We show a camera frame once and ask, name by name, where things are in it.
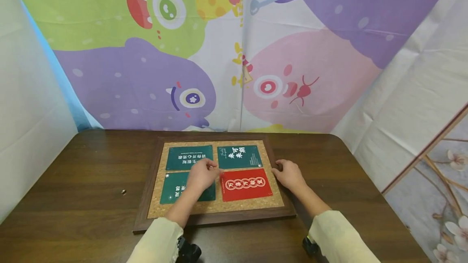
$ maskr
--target brown table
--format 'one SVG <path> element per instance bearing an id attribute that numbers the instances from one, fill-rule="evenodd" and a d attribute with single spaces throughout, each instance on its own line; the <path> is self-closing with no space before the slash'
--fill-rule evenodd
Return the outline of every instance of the brown table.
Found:
<path id="1" fill-rule="evenodd" d="M 78 134 L 0 225 L 0 261 L 125 262 L 141 237 L 132 226 L 158 137 L 193 134 L 230 133 Z M 429 261 L 339 138 L 268 137 L 275 156 L 298 163 L 309 186 L 342 211 L 382 262 Z M 311 220 L 295 206 L 295 219 L 187 228 L 185 237 L 200 246 L 204 263 L 311 262 L 301 246 Z"/>

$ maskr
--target cartoon monster backdrop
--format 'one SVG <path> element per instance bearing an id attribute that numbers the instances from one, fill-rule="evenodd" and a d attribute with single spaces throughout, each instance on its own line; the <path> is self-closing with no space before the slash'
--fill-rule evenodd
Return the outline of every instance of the cartoon monster backdrop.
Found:
<path id="1" fill-rule="evenodd" d="M 23 1 L 93 127 L 330 133 L 439 0 Z"/>

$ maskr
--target cartoon eye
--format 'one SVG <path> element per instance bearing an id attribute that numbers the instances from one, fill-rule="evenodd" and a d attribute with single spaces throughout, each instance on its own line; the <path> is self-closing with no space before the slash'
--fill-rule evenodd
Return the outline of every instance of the cartoon eye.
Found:
<path id="1" fill-rule="evenodd" d="M 166 29 L 177 29 L 185 21 L 186 10 L 182 0 L 153 0 L 153 11 Z"/>
<path id="2" fill-rule="evenodd" d="M 253 84 L 253 91 L 262 98 L 276 97 L 283 90 L 283 82 L 276 75 L 264 75 Z"/>
<path id="3" fill-rule="evenodd" d="M 204 94 L 196 88 L 182 91 L 179 100 L 182 106 L 190 109 L 203 107 L 206 102 Z"/>

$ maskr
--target red card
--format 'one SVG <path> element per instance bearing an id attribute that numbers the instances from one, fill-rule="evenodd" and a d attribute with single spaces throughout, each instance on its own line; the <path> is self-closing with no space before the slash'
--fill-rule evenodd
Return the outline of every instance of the red card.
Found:
<path id="1" fill-rule="evenodd" d="M 224 202 L 273 195 L 263 168 L 224 172 L 221 186 Z"/>

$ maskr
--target cork board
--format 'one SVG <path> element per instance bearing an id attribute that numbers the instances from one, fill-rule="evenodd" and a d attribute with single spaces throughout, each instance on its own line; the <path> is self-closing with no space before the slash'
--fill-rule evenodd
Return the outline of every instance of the cork board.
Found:
<path id="1" fill-rule="evenodd" d="M 160 196 L 166 175 L 166 163 L 170 147 L 213 146 L 213 160 L 218 162 L 217 147 L 256 145 L 263 169 L 270 184 L 272 196 L 261 198 L 223 202 L 222 188 L 219 178 L 215 181 L 216 199 L 214 201 L 196 202 L 187 225 L 204 225 L 227 223 L 241 220 L 267 219 L 274 217 L 294 217 L 294 207 L 284 194 L 284 189 L 278 185 L 271 168 L 277 168 L 273 152 L 265 134 L 240 134 L 229 138 L 160 138 L 156 149 L 156 157 L 150 167 L 147 183 L 142 196 L 137 215 L 134 233 L 144 232 L 151 221 L 163 216 L 172 204 L 160 204 Z M 225 170 L 238 171 L 252 168 L 236 168 Z"/>

